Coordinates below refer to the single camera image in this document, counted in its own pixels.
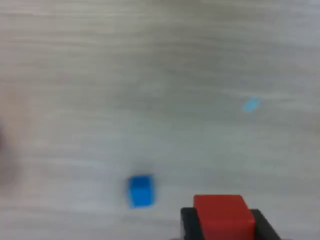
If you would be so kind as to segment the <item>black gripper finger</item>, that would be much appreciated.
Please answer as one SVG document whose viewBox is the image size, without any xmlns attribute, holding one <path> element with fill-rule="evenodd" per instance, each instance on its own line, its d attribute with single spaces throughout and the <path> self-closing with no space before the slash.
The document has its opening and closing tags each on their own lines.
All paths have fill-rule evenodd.
<svg viewBox="0 0 320 240">
<path fill-rule="evenodd" d="M 254 216 L 254 240 L 279 240 L 279 235 L 259 209 L 251 209 Z"/>
<path fill-rule="evenodd" d="M 194 207 L 183 207 L 180 210 L 180 239 L 203 240 L 198 212 Z"/>
</svg>

